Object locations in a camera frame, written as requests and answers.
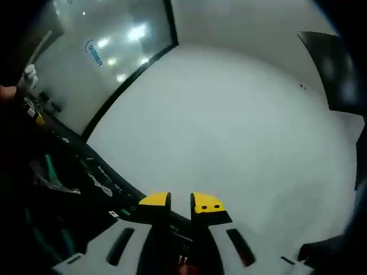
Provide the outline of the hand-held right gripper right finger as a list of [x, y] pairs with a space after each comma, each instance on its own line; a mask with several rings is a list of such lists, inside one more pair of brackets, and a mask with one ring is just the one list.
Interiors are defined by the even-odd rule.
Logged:
[[286, 257], [271, 242], [234, 222], [222, 201], [190, 195], [193, 247], [200, 274], [311, 274], [312, 268]]

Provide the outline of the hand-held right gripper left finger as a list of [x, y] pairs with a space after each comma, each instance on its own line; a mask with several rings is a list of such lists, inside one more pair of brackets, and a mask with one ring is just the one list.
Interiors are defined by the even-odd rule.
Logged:
[[77, 253], [52, 268], [56, 274], [173, 274], [171, 193], [143, 198], [130, 221], [118, 220]]

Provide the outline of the person's right hand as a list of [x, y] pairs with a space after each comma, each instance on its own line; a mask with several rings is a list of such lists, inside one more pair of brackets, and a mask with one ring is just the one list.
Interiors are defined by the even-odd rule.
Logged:
[[196, 266], [193, 265], [180, 265], [178, 266], [174, 272], [174, 275], [199, 275], [199, 270]]

